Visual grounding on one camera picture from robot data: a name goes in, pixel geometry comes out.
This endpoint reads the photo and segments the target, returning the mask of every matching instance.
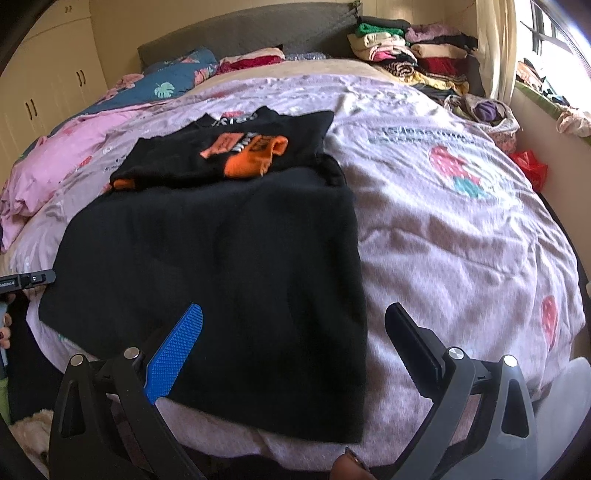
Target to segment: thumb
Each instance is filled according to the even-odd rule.
[[[329,480],[376,480],[357,454],[349,449],[333,463]]]

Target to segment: curtain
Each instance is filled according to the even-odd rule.
[[[476,0],[480,76],[486,94],[509,105],[517,69],[515,0]]]

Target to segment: gray headboard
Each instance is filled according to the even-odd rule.
[[[201,46],[221,59],[279,44],[286,54],[321,51],[332,57],[352,57],[347,34],[361,14],[358,4],[309,2],[248,8],[208,18],[141,45],[139,57],[147,67]]]

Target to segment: metal screw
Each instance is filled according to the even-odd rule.
[[[450,357],[456,359],[456,360],[461,360],[462,358],[464,358],[464,352],[462,352],[461,348],[458,347],[452,347],[450,348],[447,353],[449,354]]]
[[[81,365],[83,361],[84,361],[84,357],[82,355],[80,355],[80,354],[74,355],[70,359],[70,365],[73,367],[77,367],[78,365]]]
[[[503,361],[507,365],[509,365],[510,367],[516,367],[517,366],[517,359],[513,355],[505,355],[503,357]]]
[[[127,360],[133,360],[134,358],[137,358],[139,355],[139,348],[137,348],[136,346],[131,346],[129,347],[125,353],[123,354],[123,356],[127,359]]]

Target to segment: window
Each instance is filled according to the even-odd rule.
[[[560,27],[530,0],[515,0],[517,60],[528,59],[571,106],[591,111],[591,79]]]

